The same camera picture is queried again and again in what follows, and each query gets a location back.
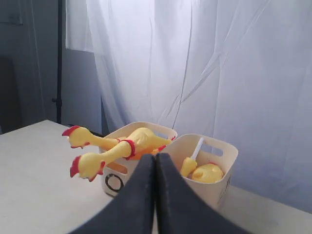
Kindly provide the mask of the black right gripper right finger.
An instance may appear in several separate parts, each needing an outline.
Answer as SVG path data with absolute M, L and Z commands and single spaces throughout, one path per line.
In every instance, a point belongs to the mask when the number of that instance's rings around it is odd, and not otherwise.
M 185 182 L 170 155 L 156 156 L 156 215 L 160 234 L 242 234 Z

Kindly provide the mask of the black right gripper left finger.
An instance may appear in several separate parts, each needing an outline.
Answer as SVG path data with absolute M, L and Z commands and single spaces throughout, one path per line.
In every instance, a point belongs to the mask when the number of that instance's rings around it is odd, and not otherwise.
M 155 210 L 155 158 L 144 155 L 124 188 L 73 234 L 151 234 Z

